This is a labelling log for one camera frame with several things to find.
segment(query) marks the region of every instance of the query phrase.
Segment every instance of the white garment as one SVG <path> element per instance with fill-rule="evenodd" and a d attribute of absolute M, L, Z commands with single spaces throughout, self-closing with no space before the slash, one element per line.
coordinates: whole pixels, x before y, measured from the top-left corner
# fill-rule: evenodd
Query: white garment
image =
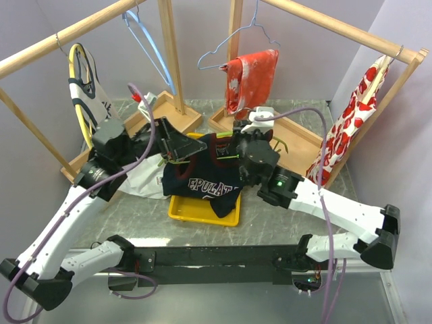
<path fill-rule="evenodd" d="M 158 167 L 162 160 L 160 154 L 145 159 L 138 167 L 127 173 L 128 179 L 121 184 L 119 190 L 134 196 L 153 199 L 166 199 L 163 195 L 162 177 L 165 164 Z"/>
<path fill-rule="evenodd" d="M 76 67 L 78 69 L 81 68 L 80 60 L 85 63 L 90 82 L 85 84 L 80 78 L 81 71 L 79 71 L 78 78 L 69 79 L 70 93 L 72 103 L 74 105 L 81 105 L 82 114 L 87 125 L 95 129 L 105 118 L 114 117 L 119 119 L 119 115 L 115 109 L 112 109 L 111 100 L 99 84 L 96 65 L 92 55 L 82 45 L 80 46 L 85 55 L 82 57 L 78 50 L 76 50 L 78 52 L 76 55 L 78 66 Z M 127 173 L 128 179 L 119 187 L 119 190 L 140 197 L 154 199 L 168 198 L 163 195 L 161 181 L 165 165 L 157 166 L 161 159 L 160 155 L 154 155 L 145 159 L 135 169 Z"/>

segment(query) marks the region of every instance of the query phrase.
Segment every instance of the navy t-shirt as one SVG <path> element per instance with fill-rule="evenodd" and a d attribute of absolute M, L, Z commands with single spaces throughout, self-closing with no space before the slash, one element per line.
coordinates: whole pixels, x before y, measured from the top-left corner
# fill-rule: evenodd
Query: navy t-shirt
<path fill-rule="evenodd" d="M 215 214 L 225 217 L 236 207 L 242 190 L 237 159 L 217 159 L 227 155 L 230 138 L 215 133 L 199 138 L 207 150 L 191 156 L 189 163 L 167 163 L 163 170 L 163 194 L 210 199 Z"/>

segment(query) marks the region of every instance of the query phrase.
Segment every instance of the orange cloth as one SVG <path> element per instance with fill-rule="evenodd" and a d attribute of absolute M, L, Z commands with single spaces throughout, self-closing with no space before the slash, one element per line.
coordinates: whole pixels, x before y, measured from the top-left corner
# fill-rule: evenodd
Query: orange cloth
<path fill-rule="evenodd" d="M 225 106 L 228 114 L 265 103 L 270 95 L 278 57 L 279 51 L 268 49 L 239 56 L 219 68 L 227 73 Z M 236 118 L 246 117 L 247 111 L 238 113 Z"/>

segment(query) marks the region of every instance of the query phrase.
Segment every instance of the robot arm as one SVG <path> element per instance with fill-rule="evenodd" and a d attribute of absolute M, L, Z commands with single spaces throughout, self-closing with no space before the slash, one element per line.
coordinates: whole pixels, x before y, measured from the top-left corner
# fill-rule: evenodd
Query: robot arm
<path fill-rule="evenodd" d="M 257 109 L 260 116 L 272 114 L 272 109 Z M 245 186 L 259 185 L 260 196 L 267 203 L 323 218 L 319 201 L 325 199 L 331 221 L 348 233 L 333 236 L 335 258 L 361 258 L 381 269 L 391 269 L 394 263 L 399 235 L 399 210 L 393 206 L 382 209 L 371 207 L 332 192 L 321 190 L 301 175 L 277 166 L 279 154 L 269 145 L 271 122 L 239 121 L 234 125 L 229 150 L 240 158 L 240 176 Z M 156 120 L 156 141 L 151 155 L 161 154 L 165 159 L 180 161 L 206 149 L 205 143 L 188 138 L 176 131 L 166 118 Z M 94 149 L 86 165 L 76 178 L 64 203 L 41 235 L 16 260 L 5 259 L 0 272 L 12 280 L 22 265 L 32 259 L 35 248 L 44 240 L 65 209 L 87 188 L 135 162 L 149 142 L 148 128 L 144 127 L 132 139 L 124 125 L 116 119 L 102 123 L 92 141 Z M 108 268 L 133 269 L 136 260 L 134 246 L 120 236 L 112 236 L 96 248 L 65 259 L 76 236 L 86 222 L 96 215 L 111 199 L 126 176 L 101 186 L 82 199 L 45 247 L 32 259 L 16 287 L 38 302 L 45 310 L 61 304 L 70 290 L 95 273 Z M 291 269 L 313 269 L 316 262 L 328 259 L 328 236 L 304 235 L 292 260 Z"/>

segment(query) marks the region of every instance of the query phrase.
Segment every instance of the white and red floral fabric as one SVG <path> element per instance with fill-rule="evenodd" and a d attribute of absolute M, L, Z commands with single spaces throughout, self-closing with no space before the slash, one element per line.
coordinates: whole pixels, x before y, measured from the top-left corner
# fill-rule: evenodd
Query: white and red floral fabric
<path fill-rule="evenodd" d="M 385 55 L 381 56 L 366 72 L 362 80 L 352 92 L 350 102 L 345 108 L 342 115 L 336 120 L 333 127 L 327 133 L 327 145 L 325 148 L 324 169 L 322 185 L 325 185 L 330 178 L 331 171 L 345 155 L 352 139 L 355 137 L 358 129 L 367 119 L 376 112 L 377 93 L 384 83 L 388 68 L 384 72 L 378 87 L 373 93 L 367 104 L 362 103 L 366 89 L 371 85 L 377 71 L 383 65 Z M 314 163 L 306 171 L 306 177 L 318 183 L 319 162 L 321 160 L 321 149 Z"/>

